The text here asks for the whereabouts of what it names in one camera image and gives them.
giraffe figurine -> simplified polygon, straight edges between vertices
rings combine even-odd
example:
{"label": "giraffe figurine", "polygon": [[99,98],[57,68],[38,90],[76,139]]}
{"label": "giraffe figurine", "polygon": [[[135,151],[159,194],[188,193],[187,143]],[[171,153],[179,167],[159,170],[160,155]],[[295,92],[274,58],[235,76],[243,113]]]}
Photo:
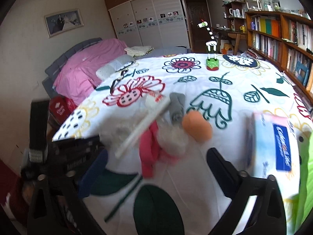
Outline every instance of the giraffe figurine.
{"label": "giraffe figurine", "polygon": [[[203,21],[203,20],[202,20],[202,23],[198,24],[199,28],[207,27],[207,26],[208,26],[208,23],[206,21]],[[217,71],[219,69],[219,60],[216,58],[217,42],[214,39],[213,33],[209,27],[207,28],[207,30],[209,31],[210,37],[211,37],[211,40],[206,43],[206,46],[208,47],[208,58],[206,60],[207,69],[209,71]],[[211,59],[211,54],[210,54],[211,47],[213,47],[214,59]]]}

bed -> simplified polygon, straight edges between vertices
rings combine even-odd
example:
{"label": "bed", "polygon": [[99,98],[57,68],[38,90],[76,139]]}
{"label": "bed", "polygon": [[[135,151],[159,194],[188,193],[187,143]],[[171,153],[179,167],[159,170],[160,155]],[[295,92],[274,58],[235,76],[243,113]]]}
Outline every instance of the bed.
{"label": "bed", "polygon": [[[213,138],[207,144],[190,149],[175,165],[157,163],[152,179],[141,176],[138,148],[129,149],[119,161],[109,153],[108,164],[94,184],[92,195],[84,199],[106,233],[143,235],[147,225],[152,225],[149,230],[155,229],[155,234],[168,234],[168,230],[171,234],[208,234],[230,199],[223,196],[215,181],[206,163],[206,151],[215,147],[238,170],[244,169],[247,123],[253,111],[288,117],[297,138],[303,138],[298,140],[302,159],[308,155],[312,121],[301,99],[275,66],[218,55],[219,70],[209,71],[206,57],[190,53],[137,60],[129,68],[133,73],[121,80],[112,94],[108,86],[120,73],[102,82],[54,135],[53,140],[97,135],[111,115],[134,116],[144,107],[142,96],[148,91],[185,94],[184,111],[199,110],[211,123]],[[134,89],[142,95],[122,102],[125,94]],[[295,204],[294,199],[284,199],[288,234],[293,234]],[[244,228],[248,216],[249,212],[245,212],[236,231]]]}
{"label": "bed", "polygon": [[[125,47],[126,44],[117,39],[103,41],[101,38],[85,40],[73,46],[45,70],[48,77],[42,84],[47,94],[53,98],[59,93],[80,104],[101,82],[95,75],[96,69],[92,68],[99,68],[126,54]],[[187,52],[191,51],[186,47],[169,47],[153,50],[137,59]]]}

orange ball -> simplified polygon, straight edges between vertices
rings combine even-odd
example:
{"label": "orange ball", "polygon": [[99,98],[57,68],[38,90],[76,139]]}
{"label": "orange ball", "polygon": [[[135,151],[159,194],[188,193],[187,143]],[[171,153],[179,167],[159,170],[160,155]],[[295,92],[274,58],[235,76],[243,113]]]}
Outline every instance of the orange ball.
{"label": "orange ball", "polygon": [[182,126],[197,142],[205,142],[212,138],[212,126],[199,111],[192,110],[187,113],[183,117]]}

floral bedspread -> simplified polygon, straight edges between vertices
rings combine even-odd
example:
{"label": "floral bedspread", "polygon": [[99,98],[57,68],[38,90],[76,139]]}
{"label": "floral bedspread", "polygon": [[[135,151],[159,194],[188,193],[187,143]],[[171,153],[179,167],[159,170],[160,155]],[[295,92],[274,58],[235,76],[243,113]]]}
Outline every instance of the floral bedspread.
{"label": "floral bedspread", "polygon": [[[185,94],[185,111],[198,110],[213,127],[212,139],[190,149],[174,166],[155,165],[152,179],[143,179],[138,149],[129,149],[108,164],[84,202],[107,234],[208,234],[230,199],[223,196],[207,163],[206,151],[215,147],[240,170],[245,168],[247,122],[253,111],[289,117],[299,149],[308,149],[313,125],[288,80],[270,63],[218,55],[219,70],[206,69],[205,54],[148,58],[133,64],[110,94],[120,73],[113,74],[72,113],[54,140],[97,135],[110,115],[131,118],[144,107],[149,91]],[[284,199],[288,233],[292,233],[295,200]],[[245,214],[236,231],[248,220]]]}

sliding wardrobe door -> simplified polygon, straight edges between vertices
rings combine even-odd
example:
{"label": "sliding wardrobe door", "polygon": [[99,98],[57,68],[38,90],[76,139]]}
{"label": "sliding wardrobe door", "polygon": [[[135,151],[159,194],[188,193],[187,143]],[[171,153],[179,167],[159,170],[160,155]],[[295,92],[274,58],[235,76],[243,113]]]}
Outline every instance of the sliding wardrobe door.
{"label": "sliding wardrobe door", "polygon": [[162,48],[157,18],[151,0],[133,0],[131,6],[144,46],[153,46],[155,49]]}
{"label": "sliding wardrobe door", "polygon": [[128,47],[142,46],[130,2],[110,9],[110,15],[119,40],[124,41]]}
{"label": "sliding wardrobe door", "polygon": [[186,46],[189,40],[180,0],[152,0],[164,47]]}

